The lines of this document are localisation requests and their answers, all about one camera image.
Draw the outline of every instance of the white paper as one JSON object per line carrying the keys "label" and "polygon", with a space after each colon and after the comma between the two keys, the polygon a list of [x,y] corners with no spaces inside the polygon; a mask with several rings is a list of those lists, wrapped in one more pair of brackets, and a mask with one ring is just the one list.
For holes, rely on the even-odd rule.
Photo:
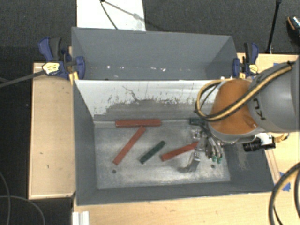
{"label": "white paper", "polygon": [[[105,0],[103,5],[118,29],[146,31],[142,0]],[[99,0],[77,0],[77,26],[114,29]]]}

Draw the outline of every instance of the black floor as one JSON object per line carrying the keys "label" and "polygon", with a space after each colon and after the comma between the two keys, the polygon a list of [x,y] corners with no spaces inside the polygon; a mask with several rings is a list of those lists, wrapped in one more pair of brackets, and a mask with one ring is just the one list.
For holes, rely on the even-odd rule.
{"label": "black floor", "polygon": [[[255,42],[267,48],[276,0],[143,0],[146,29],[233,36],[236,49]],[[300,13],[300,0],[282,0],[273,38],[274,53],[299,54],[299,38],[291,39],[289,15]],[[61,37],[71,44],[76,25],[76,0],[0,0],[0,77],[14,79],[31,73],[37,42]],[[30,82],[0,89],[0,171],[12,195],[26,197],[30,142]],[[0,181],[0,195],[5,189]],[[10,224],[42,224],[30,204],[12,200]],[[38,201],[46,224],[70,224],[70,199]],[[7,201],[0,199],[0,224]]]}

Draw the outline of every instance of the red block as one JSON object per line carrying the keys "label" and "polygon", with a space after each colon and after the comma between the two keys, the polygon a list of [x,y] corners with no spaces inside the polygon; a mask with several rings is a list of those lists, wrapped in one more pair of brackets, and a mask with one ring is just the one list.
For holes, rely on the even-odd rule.
{"label": "red block", "polygon": [[189,144],[187,146],[184,146],[182,148],[179,148],[179,149],[173,150],[171,152],[165,153],[161,156],[161,160],[164,162],[164,161],[169,160],[169,159],[171,159],[175,156],[178,156],[181,153],[191,151],[197,146],[197,144],[198,144],[198,142],[194,142],[194,143],[191,143],[191,144]]}
{"label": "red block", "polygon": [[121,150],[121,152],[115,157],[113,163],[118,165],[122,159],[126,156],[129,150],[133,147],[133,145],[139,140],[139,138],[143,135],[146,131],[144,127],[140,127],[137,132],[132,136],[132,138],[128,141],[125,147]]}
{"label": "red block", "polygon": [[119,120],[115,122],[117,128],[134,128],[134,127],[159,127],[161,121],[159,119],[144,120]]}

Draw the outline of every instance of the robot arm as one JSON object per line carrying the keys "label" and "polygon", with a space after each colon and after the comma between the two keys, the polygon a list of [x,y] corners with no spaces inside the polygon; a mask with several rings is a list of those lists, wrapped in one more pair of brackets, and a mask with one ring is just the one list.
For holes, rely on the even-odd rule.
{"label": "robot arm", "polygon": [[[226,80],[215,97],[209,115],[201,111],[200,98],[209,88],[224,80],[212,81],[198,94],[196,108],[202,136],[185,172],[194,172],[199,152],[222,160],[222,145],[241,143],[245,151],[274,148],[268,132],[288,133],[299,130],[299,58],[295,64],[280,64],[249,80]],[[278,140],[287,137],[282,135]]]}

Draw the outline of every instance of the wooden board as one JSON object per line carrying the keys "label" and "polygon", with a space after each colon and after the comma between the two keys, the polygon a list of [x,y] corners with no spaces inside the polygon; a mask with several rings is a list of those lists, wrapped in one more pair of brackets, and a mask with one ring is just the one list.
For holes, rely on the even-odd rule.
{"label": "wooden board", "polygon": [[[273,66],[273,63],[296,58],[292,55],[260,54],[257,65],[262,71]],[[39,71],[40,66],[35,64],[34,71]],[[42,76],[33,81],[30,199],[71,196],[75,191],[73,108],[68,92],[71,92],[70,83],[57,77]],[[299,133],[291,134],[275,150],[268,152],[267,157],[274,171],[273,178],[278,180],[277,170],[286,172],[299,161]],[[269,198],[270,193],[262,193],[98,206],[75,205],[74,211],[89,211],[91,225],[265,225],[268,224]],[[293,189],[281,192],[277,204],[283,224],[297,224],[299,219],[293,204]]]}
{"label": "wooden board", "polygon": [[[41,65],[34,64],[34,72]],[[71,84],[46,75],[32,84],[28,197],[70,197],[75,192]]]}

